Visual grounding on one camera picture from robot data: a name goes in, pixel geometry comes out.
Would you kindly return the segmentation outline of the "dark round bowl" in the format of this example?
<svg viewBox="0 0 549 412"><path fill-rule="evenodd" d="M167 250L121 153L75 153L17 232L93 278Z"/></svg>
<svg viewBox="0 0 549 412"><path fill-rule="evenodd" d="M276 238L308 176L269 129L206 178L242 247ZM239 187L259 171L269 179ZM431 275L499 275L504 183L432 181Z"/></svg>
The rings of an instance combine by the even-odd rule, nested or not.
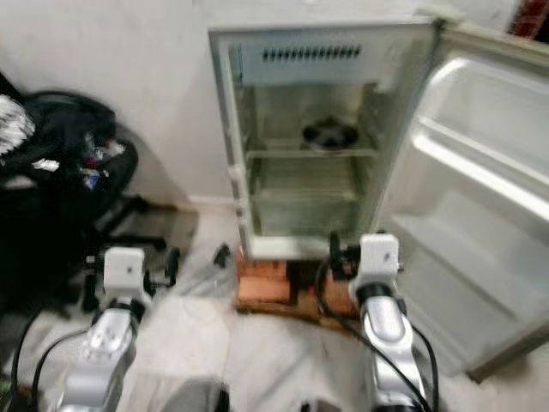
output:
<svg viewBox="0 0 549 412"><path fill-rule="evenodd" d="M306 148L317 152L337 152L356 144L359 132L356 127L342 123L337 118L325 118L306 125L302 137Z"/></svg>

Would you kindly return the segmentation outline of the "grey fridge door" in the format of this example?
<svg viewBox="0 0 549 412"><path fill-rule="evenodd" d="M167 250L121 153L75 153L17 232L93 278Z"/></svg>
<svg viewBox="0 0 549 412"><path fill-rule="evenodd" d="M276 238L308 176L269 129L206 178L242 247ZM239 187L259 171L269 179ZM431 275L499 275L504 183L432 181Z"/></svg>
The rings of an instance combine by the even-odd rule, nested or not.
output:
<svg viewBox="0 0 549 412"><path fill-rule="evenodd" d="M481 382L549 342L549 45L439 25L373 227L444 373Z"/></svg>

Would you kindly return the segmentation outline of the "left robot leg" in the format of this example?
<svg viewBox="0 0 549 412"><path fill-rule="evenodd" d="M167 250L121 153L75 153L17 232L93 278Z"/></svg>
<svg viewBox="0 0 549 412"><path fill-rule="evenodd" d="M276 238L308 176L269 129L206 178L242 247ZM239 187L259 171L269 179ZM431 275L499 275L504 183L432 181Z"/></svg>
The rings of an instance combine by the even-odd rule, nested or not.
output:
<svg viewBox="0 0 549 412"><path fill-rule="evenodd" d="M187 381L165 400L160 412L232 412L230 392L220 381Z"/></svg>

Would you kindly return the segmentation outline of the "small grey fridge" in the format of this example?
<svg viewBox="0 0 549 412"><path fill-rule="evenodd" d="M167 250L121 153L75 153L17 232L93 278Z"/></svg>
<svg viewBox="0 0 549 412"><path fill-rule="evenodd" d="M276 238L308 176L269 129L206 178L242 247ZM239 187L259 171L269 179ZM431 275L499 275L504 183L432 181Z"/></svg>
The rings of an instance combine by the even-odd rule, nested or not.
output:
<svg viewBox="0 0 549 412"><path fill-rule="evenodd" d="M439 32L431 17L209 28L244 258L324 258L330 232L356 242L372 227ZM325 118L356 127L351 148L379 153L244 157L245 149L305 148L302 130Z"/></svg>

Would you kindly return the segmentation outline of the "robot leg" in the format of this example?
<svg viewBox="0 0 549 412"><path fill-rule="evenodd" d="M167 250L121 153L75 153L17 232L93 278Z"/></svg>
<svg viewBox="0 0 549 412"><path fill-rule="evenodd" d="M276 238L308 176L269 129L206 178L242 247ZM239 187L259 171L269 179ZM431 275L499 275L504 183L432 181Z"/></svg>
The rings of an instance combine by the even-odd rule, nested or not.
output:
<svg viewBox="0 0 549 412"><path fill-rule="evenodd" d="M160 412L232 412L230 392L220 381L187 381L165 400Z"/></svg>
<svg viewBox="0 0 549 412"><path fill-rule="evenodd" d="M314 399L304 400L294 412L330 412L330 408L332 408L332 404L314 397Z"/></svg>

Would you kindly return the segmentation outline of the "small black plastic piece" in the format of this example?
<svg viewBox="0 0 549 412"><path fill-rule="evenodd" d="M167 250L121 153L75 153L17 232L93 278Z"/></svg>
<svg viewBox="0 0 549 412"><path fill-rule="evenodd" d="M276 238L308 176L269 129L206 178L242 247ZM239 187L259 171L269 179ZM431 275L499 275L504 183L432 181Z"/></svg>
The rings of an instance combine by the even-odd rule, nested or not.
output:
<svg viewBox="0 0 549 412"><path fill-rule="evenodd" d="M228 244L220 244L220 246L216 248L212 263L219 267L220 270L224 270L228 263L230 263L232 255L234 255L234 251L232 251L232 248L228 246Z"/></svg>

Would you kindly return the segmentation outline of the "red brick stack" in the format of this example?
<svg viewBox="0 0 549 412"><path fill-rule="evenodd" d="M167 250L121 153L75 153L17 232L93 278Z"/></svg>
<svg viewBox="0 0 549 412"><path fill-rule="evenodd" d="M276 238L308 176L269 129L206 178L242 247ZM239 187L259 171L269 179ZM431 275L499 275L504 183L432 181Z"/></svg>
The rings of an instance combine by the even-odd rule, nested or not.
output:
<svg viewBox="0 0 549 412"><path fill-rule="evenodd" d="M236 299L287 305L292 299L287 268L286 260L248 260L238 254Z"/></svg>
<svg viewBox="0 0 549 412"><path fill-rule="evenodd" d="M330 270L324 271L324 285L322 297L325 299L329 309L340 314L342 317L354 318L358 315L358 307L353 302L352 295L348 291L348 280L335 280L330 274ZM305 309L313 315L324 317L324 312L317 304L317 272L313 271L305 275L306 295L303 300Z"/></svg>

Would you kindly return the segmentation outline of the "right robot leg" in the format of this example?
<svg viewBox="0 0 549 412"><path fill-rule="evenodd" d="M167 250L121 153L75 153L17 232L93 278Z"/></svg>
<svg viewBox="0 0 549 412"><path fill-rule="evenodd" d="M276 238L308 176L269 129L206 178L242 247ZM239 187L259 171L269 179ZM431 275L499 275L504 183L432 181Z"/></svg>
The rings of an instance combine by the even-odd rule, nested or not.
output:
<svg viewBox="0 0 549 412"><path fill-rule="evenodd" d="M314 397L314 399L304 400L294 412L330 412L330 408L332 408L332 404Z"/></svg>

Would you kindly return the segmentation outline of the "glass fridge shelf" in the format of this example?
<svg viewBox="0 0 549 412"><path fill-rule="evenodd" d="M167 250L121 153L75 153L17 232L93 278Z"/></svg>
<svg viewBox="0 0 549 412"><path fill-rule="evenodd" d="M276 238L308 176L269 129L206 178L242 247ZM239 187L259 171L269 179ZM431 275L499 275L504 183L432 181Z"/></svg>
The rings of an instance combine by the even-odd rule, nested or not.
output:
<svg viewBox="0 0 549 412"><path fill-rule="evenodd" d="M276 149L245 149L247 160L321 160L321 158L356 158L373 157L377 152L374 148L345 148L338 150L317 150L313 148L276 148Z"/></svg>

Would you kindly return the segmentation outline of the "white patterned cloth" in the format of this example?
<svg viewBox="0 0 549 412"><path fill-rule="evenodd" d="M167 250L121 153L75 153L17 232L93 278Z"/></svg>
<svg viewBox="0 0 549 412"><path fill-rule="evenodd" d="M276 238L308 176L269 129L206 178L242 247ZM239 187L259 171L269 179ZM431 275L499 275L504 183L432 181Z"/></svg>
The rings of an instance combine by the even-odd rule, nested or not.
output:
<svg viewBox="0 0 549 412"><path fill-rule="evenodd" d="M0 95L0 154L14 153L33 137L36 126L25 106L11 95Z"/></svg>

